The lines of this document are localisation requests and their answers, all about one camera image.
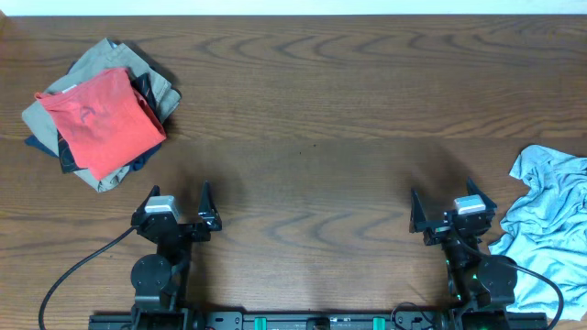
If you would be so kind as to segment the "light blue t-shirt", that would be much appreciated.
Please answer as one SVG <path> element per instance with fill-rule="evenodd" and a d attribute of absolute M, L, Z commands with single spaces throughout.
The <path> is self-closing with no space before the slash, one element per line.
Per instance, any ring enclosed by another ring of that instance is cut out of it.
<path fill-rule="evenodd" d="M 579 321 L 586 314 L 586 159 L 531 145 L 510 176 L 528 193 L 505 214 L 490 253 L 553 281 L 563 295 L 561 318 Z"/>

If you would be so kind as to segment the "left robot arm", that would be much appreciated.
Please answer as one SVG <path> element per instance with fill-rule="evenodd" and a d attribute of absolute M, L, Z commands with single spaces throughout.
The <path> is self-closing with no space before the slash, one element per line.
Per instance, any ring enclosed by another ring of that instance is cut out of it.
<path fill-rule="evenodd" d="M 207 242 L 222 229 L 210 184 L 203 185 L 195 223 L 180 222 L 176 199 L 162 195 L 155 185 L 131 217 L 137 233 L 154 243 L 157 251 L 140 258 L 131 271 L 135 306 L 153 312 L 176 312 L 186 304 L 192 245 Z"/>

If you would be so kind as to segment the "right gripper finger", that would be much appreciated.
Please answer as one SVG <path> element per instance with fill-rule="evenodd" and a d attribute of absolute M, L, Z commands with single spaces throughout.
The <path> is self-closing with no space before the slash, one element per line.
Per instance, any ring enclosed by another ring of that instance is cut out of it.
<path fill-rule="evenodd" d="M 423 232 L 427 226 L 426 214 L 415 189 L 411 190 L 411 205 L 409 231 Z"/>
<path fill-rule="evenodd" d="M 467 192 L 469 194 L 469 196 L 473 196 L 473 195 L 477 195 L 479 197 L 479 199 L 483 202 L 483 204 L 485 205 L 485 209 L 487 211 L 492 210 L 495 211 L 497 209 L 497 205 L 496 203 L 489 198 L 478 186 L 477 184 L 473 181 L 473 179 L 471 177 L 467 178 L 466 181 L 466 187 L 467 187 Z"/>

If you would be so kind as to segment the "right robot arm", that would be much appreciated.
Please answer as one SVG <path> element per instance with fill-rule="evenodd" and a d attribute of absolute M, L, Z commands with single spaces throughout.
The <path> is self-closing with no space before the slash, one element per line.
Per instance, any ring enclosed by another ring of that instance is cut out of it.
<path fill-rule="evenodd" d="M 468 179 L 468 194 L 453 201 L 453 208 L 436 220 L 426 218 L 424 206 L 411 191 L 410 231 L 421 233 L 427 246 L 444 251 L 449 292 L 455 298 L 455 316 L 494 313 L 515 301 L 515 263 L 508 257 L 481 253 L 481 236 L 492 226 L 496 203 Z"/>

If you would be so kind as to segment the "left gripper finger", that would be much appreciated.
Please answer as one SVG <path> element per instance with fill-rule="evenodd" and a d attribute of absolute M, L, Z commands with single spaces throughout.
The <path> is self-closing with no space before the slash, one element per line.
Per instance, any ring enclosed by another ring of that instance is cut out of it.
<path fill-rule="evenodd" d="M 151 197 L 160 196 L 160 195 L 161 195 L 160 187 L 158 185 L 154 185 L 152 187 L 152 189 L 150 190 L 149 194 L 147 195 L 147 197 L 144 199 L 144 201 L 137 208 L 137 211 L 138 212 L 144 212 L 145 211 L 145 207 L 146 207 L 149 199 Z"/>
<path fill-rule="evenodd" d="M 209 181 L 205 181 L 198 206 L 198 215 L 209 231 L 221 231 L 222 220 L 220 214 L 213 201 L 211 192 L 211 185 Z"/>

